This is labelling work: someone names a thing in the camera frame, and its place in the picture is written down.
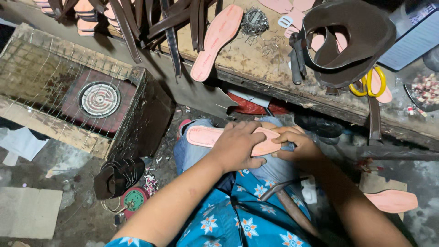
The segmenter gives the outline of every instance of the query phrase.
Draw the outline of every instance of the blue floral shirt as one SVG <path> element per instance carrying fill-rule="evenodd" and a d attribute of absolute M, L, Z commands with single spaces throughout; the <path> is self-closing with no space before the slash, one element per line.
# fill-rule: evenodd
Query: blue floral shirt
<path fill-rule="evenodd" d="M 237 171 L 231 195 L 213 189 L 188 219 L 176 238 L 176 246 L 258 247 L 310 246 L 308 234 L 287 214 L 276 195 L 266 202 L 260 197 L 275 181 L 258 180 L 248 170 Z M 286 189 L 303 213 L 310 218 L 303 202 Z M 109 242 L 106 247 L 152 247 L 131 237 Z"/>

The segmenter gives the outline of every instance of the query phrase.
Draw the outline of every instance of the person's left hand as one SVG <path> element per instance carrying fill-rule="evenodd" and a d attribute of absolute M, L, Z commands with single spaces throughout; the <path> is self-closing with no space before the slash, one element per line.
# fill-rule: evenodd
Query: person's left hand
<path fill-rule="evenodd" d="M 206 157 L 211 157 L 215 163 L 219 163 L 223 173 L 259 168 L 266 160 L 250 157 L 253 147 L 266 139 L 262 132 L 253 134 L 258 127 L 262 127 L 258 121 L 228 123 Z"/>

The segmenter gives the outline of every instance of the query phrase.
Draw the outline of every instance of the jeans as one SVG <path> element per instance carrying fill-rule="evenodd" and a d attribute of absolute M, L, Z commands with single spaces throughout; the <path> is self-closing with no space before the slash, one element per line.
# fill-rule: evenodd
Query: jeans
<path fill-rule="evenodd" d="M 281 127 L 282 123 L 273 116 L 266 116 L 260 119 L 261 122 L 270 122 L 274 125 Z M 185 170 L 189 169 L 195 163 L 197 163 L 204 155 L 206 155 L 211 149 L 206 147 L 200 147 L 190 144 L 186 139 L 186 130 L 194 125 L 201 125 L 207 127 L 213 127 L 212 123 L 208 119 L 193 120 L 180 129 L 180 139 L 177 141 L 174 147 L 174 159 L 177 167 L 177 174 L 182 174 Z M 293 151 L 294 146 L 290 143 L 289 146 L 282 147 L 283 150 Z M 269 180 L 275 182 L 285 182 L 292 179 L 299 178 L 299 172 L 294 168 L 294 165 L 290 161 L 274 158 L 271 154 L 259 156 L 265 158 L 267 163 L 263 164 L 260 168 L 250 168 L 249 171 L 259 180 Z M 225 175 L 219 183 L 217 188 L 222 190 L 230 190 L 234 183 L 234 177 L 231 175 Z M 300 183 L 296 184 L 292 188 L 296 195 L 301 196 Z"/>

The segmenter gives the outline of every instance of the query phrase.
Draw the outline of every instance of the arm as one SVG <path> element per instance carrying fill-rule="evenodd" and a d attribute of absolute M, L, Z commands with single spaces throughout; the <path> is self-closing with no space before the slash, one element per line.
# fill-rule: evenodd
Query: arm
<path fill-rule="evenodd" d="M 212 150 L 148 199 L 113 239 L 129 236 L 158 247 L 168 245 L 223 174 L 266 162 L 250 157 L 253 147 L 266 138 L 261 132 L 252 134 L 260 126 L 255 121 L 228 123 Z"/>
<path fill-rule="evenodd" d="M 274 143 L 290 141 L 297 145 L 293 152 L 279 150 L 272 156 L 294 161 L 299 169 L 314 175 L 356 246 L 411 246 L 394 224 L 322 153 L 302 128 L 279 127 L 272 130 L 281 134 L 272 140 Z"/>

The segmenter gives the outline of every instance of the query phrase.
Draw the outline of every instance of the wire mesh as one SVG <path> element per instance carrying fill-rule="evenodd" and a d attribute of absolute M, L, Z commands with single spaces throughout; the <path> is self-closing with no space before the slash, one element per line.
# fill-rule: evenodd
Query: wire mesh
<path fill-rule="evenodd" d="M 131 66 L 96 54 L 12 36 L 0 54 L 0 95 L 13 100 L 11 106 L 31 109 L 29 121 L 36 113 L 44 113 L 50 127 L 64 121 L 61 134 L 77 126 L 78 133 L 85 129 L 113 140 L 133 114 L 133 81 L 140 78 L 130 77 Z"/>

